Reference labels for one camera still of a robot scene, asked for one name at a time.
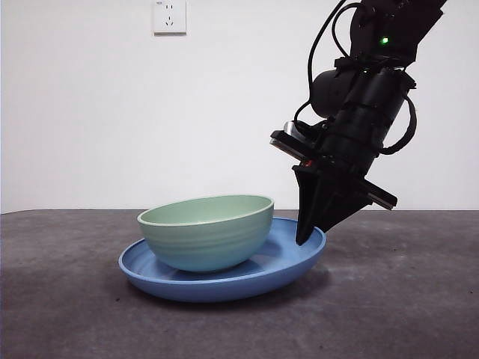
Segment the wire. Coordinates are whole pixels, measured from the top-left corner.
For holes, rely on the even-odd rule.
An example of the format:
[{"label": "wire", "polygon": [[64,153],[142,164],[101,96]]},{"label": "wire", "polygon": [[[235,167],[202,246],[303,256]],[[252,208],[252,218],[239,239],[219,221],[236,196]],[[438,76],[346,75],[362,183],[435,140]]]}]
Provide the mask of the wire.
[{"label": "wire", "polygon": [[314,39],[313,46],[311,47],[311,51],[309,52],[309,57],[308,57],[308,86],[309,86],[309,99],[307,102],[301,105],[300,108],[298,108],[298,111],[296,111],[294,115],[294,122],[298,120],[299,113],[304,110],[308,105],[311,104],[311,94],[312,94],[312,89],[313,89],[313,57],[314,57],[314,52],[316,51],[317,44],[320,42],[321,37],[324,34],[324,31],[326,31],[326,28],[328,27],[329,23],[331,22],[332,18],[335,16],[335,14],[341,9],[341,6],[346,2],[347,0],[340,0],[336,7],[333,9],[333,11],[329,14],[328,18],[323,24],[323,27],[320,29],[320,32],[316,36],[316,39]]},{"label": "wire", "polygon": [[350,58],[350,54],[348,54],[339,43],[338,37],[336,36],[336,23],[338,22],[338,19],[345,11],[348,11],[349,9],[353,9],[353,8],[359,8],[359,7],[362,9],[365,9],[365,6],[360,2],[353,2],[352,4],[346,5],[345,7],[341,8],[338,11],[335,19],[332,22],[332,27],[331,27],[332,38],[335,41],[335,44],[338,47],[339,51],[341,51],[341,53],[344,55],[345,58]]},{"label": "wire", "polygon": [[383,155],[392,155],[393,153],[402,150],[412,140],[416,132],[416,127],[418,126],[418,116],[416,115],[416,108],[412,100],[407,96],[406,92],[403,93],[403,97],[409,105],[409,125],[407,126],[406,133],[404,133],[404,136],[398,142],[396,142],[390,147],[385,147],[379,150],[379,152]]}]

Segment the electrical outlet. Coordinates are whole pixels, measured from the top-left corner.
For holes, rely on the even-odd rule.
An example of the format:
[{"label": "electrical outlet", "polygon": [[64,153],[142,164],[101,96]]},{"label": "electrical outlet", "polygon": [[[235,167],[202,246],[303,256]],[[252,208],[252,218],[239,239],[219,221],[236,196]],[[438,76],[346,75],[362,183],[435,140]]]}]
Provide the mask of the electrical outlet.
[{"label": "electrical outlet", "polygon": [[156,0],[153,4],[155,34],[186,34],[186,0]]}]

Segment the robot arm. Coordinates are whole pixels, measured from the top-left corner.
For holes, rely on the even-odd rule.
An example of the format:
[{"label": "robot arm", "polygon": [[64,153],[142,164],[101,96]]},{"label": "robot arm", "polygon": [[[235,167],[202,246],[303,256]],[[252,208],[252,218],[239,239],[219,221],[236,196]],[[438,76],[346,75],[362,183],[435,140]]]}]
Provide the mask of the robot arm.
[{"label": "robot arm", "polygon": [[[445,0],[363,0],[342,7],[345,2],[341,0],[333,10],[311,49],[308,101],[294,121],[271,135],[273,145],[301,161],[293,167],[299,184],[299,245],[314,227],[326,232],[366,205],[396,206],[395,196],[364,176],[379,154],[397,152],[415,133],[415,108],[408,97],[415,81],[406,68],[441,17]],[[335,24],[350,8],[356,12],[348,54],[336,38]],[[335,61],[335,70],[312,81],[314,50],[331,21],[333,38],[344,57]],[[411,115],[409,127],[395,145],[384,148],[382,142],[404,101]],[[313,126],[298,121],[307,105],[325,120]]]}]

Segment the ceramic bowl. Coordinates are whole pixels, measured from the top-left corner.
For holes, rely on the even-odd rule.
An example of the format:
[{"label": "ceramic bowl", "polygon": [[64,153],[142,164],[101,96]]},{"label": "ceramic bowl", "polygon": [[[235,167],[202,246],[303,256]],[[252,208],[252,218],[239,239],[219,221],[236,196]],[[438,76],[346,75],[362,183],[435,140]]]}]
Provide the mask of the ceramic bowl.
[{"label": "ceramic bowl", "polygon": [[265,242],[274,202],[268,197],[205,197],[147,210],[138,216],[148,247],[162,262],[184,271],[235,266]]}]

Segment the concrete surface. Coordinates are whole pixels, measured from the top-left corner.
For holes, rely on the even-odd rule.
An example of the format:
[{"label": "concrete surface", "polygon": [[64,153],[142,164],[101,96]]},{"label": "concrete surface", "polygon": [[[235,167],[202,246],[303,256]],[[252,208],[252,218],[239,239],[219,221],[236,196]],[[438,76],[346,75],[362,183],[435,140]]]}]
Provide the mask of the concrete surface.
[{"label": "concrete surface", "polygon": [[1,217],[4,359],[479,358],[479,212],[360,212],[306,276],[224,304],[126,281],[137,213]]}]

